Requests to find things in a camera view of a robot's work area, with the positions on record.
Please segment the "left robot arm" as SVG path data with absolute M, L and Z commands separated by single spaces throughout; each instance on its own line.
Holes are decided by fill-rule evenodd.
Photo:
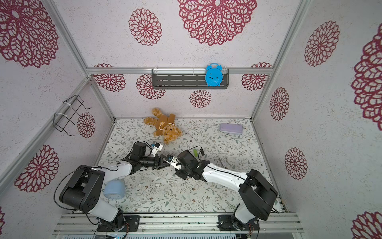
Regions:
M 100 196 L 102 187 L 118 178 L 133 175 L 138 171 L 151 168 L 160 170 L 169 164 L 159 155 L 164 145 L 156 142 L 149 144 L 137 141 L 133 144 L 129 154 L 119 162 L 107 166 L 81 165 L 73 172 L 63 187 L 59 201 L 68 210 L 81 211 L 99 219 L 98 228 L 109 231 L 120 231 L 127 227 L 123 211 Z

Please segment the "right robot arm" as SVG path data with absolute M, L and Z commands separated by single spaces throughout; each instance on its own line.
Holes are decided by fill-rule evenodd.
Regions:
M 188 150 L 178 157 L 170 157 L 169 162 L 182 179 L 193 178 L 219 184 L 240 195 L 243 202 L 233 214 L 219 217 L 218 228 L 221 231 L 257 230 L 260 220 L 267 221 L 271 212 L 278 212 L 274 209 L 278 192 L 257 170 L 244 173 L 224 169 L 208 160 L 195 158 Z

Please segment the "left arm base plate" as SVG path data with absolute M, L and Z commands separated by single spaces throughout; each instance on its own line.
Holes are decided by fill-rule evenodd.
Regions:
M 97 232 L 137 232 L 140 216 L 117 216 L 112 222 L 101 220 Z

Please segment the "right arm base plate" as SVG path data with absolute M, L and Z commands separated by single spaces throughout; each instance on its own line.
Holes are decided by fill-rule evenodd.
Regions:
M 220 231 L 259 231 L 258 218 L 251 219 L 248 223 L 242 223 L 233 215 L 218 215 L 218 226 Z

